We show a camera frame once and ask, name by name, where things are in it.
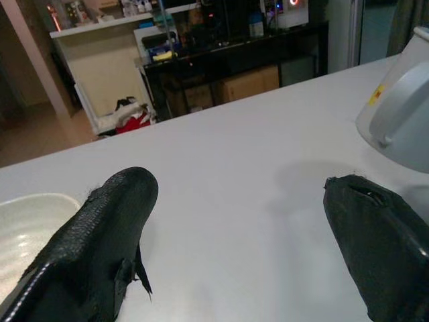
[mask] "wall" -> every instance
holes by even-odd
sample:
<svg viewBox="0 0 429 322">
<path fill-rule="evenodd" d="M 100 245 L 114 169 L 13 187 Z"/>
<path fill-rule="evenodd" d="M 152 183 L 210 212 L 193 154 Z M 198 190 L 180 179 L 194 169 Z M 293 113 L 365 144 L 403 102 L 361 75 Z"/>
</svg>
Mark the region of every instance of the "wall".
<svg viewBox="0 0 429 322">
<path fill-rule="evenodd" d="M 111 113 L 118 99 L 143 97 L 134 60 L 139 58 L 134 29 L 138 23 L 58 38 L 76 82 L 98 116 Z"/>
<path fill-rule="evenodd" d="M 48 96 L 3 6 L 0 5 L 0 63 L 26 106 L 45 103 Z"/>
<path fill-rule="evenodd" d="M 348 68 L 351 0 L 329 0 L 326 16 L 329 19 L 328 72 Z"/>
</svg>

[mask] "plastic container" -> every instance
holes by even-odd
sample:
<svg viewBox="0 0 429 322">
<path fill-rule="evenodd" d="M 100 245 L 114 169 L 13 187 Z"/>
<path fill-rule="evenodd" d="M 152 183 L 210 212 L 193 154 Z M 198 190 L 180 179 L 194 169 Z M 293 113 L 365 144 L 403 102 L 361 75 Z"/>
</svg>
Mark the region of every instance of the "plastic container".
<svg viewBox="0 0 429 322">
<path fill-rule="evenodd" d="M 0 303 L 52 235 L 79 208 L 73 198 L 55 193 L 0 203 Z"/>
</svg>

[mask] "doorway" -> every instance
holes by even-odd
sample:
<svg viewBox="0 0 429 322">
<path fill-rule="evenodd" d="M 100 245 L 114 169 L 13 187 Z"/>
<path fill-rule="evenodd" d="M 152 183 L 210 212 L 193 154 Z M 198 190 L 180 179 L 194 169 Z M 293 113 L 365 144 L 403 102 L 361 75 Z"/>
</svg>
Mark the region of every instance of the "doorway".
<svg viewBox="0 0 429 322">
<path fill-rule="evenodd" d="M 351 0 L 348 67 L 387 56 L 397 0 Z"/>
<path fill-rule="evenodd" d="M 385 58 L 397 0 L 365 0 L 359 64 Z"/>
</svg>

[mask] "bottle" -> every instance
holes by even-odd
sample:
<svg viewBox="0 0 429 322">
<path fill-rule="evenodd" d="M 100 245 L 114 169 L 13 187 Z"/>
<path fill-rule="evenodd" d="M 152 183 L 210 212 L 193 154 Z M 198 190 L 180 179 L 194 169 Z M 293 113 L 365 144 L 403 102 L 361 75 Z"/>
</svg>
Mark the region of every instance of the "bottle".
<svg viewBox="0 0 429 322">
<path fill-rule="evenodd" d="M 144 1 L 145 1 L 146 12 L 152 11 L 152 4 L 149 2 L 149 0 L 144 0 Z"/>
<path fill-rule="evenodd" d="M 263 19 L 261 12 L 251 13 L 249 16 L 249 31 L 252 38 L 263 36 Z"/>
</svg>

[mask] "white table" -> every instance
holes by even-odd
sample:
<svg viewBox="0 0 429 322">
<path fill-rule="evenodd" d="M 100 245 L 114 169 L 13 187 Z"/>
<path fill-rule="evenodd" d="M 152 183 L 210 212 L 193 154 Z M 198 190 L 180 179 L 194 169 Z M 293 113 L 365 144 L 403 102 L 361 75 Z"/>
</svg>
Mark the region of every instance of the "white table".
<svg viewBox="0 0 429 322">
<path fill-rule="evenodd" d="M 369 321 L 322 197 L 327 177 L 356 173 L 429 209 L 429 176 L 355 129 L 392 62 L 3 168 L 0 201 L 56 192 L 82 202 L 123 168 L 153 172 L 160 194 L 141 243 L 154 295 L 132 283 L 118 321 Z"/>
</svg>

